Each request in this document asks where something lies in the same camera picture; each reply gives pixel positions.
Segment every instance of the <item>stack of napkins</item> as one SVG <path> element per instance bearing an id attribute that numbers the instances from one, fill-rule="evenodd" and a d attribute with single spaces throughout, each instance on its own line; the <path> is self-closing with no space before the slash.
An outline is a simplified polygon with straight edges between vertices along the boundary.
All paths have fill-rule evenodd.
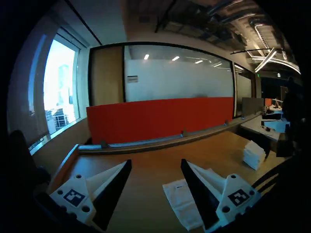
<path id="1" fill-rule="evenodd" d="M 264 149 L 258 146 L 255 142 L 250 141 L 244 148 L 243 161 L 252 169 L 257 170 L 262 164 L 266 156 Z"/>

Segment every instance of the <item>gray partition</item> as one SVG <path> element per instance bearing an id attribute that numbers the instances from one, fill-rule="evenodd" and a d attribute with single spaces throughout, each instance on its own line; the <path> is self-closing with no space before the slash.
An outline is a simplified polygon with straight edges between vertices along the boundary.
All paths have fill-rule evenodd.
<path id="1" fill-rule="evenodd" d="M 242 98 L 242 117 L 262 111 L 264 107 L 263 98 Z"/>

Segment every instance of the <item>pipe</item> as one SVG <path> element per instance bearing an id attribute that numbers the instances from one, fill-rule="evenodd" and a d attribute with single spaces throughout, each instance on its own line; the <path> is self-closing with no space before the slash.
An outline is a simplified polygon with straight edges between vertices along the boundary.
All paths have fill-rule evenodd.
<path id="1" fill-rule="evenodd" d="M 254 16 L 254 15 L 258 15 L 258 14 L 262 14 L 262 12 L 257 8 L 241 10 L 241 11 L 239 11 L 233 15 L 230 15 L 227 18 L 222 19 L 220 21 L 220 23 L 226 24 L 226 23 L 230 23 L 230 22 L 237 20 L 237 19 L 242 19 L 245 17 L 250 17 L 250 16 Z"/>

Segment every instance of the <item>wooden wall panel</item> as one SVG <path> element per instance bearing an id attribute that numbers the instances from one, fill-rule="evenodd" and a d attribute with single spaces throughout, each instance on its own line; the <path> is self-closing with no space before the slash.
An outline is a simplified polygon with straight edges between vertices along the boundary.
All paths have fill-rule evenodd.
<path id="1" fill-rule="evenodd" d="M 123 102 L 122 47 L 94 50 L 91 53 L 91 104 Z"/>

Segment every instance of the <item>desk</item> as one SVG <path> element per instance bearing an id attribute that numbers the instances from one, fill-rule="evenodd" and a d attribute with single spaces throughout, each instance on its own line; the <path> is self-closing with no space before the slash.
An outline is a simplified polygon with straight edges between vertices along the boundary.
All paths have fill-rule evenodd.
<path id="1" fill-rule="evenodd" d="M 132 171 L 109 222 L 110 232 L 178 232 L 187 230 L 171 209 L 162 185 L 184 179 L 180 169 L 182 158 L 223 177 L 237 173 L 250 184 L 284 158 L 274 152 L 255 171 L 243 162 L 243 149 L 249 141 L 229 131 L 188 144 L 155 151 L 122 155 L 78 155 L 65 174 L 64 181 L 76 174 L 90 177 L 127 159 Z M 203 233 L 202 228 L 191 232 Z"/>
<path id="2" fill-rule="evenodd" d="M 260 115 L 241 124 L 241 127 L 256 133 L 263 134 L 267 138 L 277 142 L 279 140 L 280 133 L 276 132 L 273 129 L 271 129 L 270 132 L 266 131 L 264 128 L 261 127 L 261 120 L 262 116 Z"/>

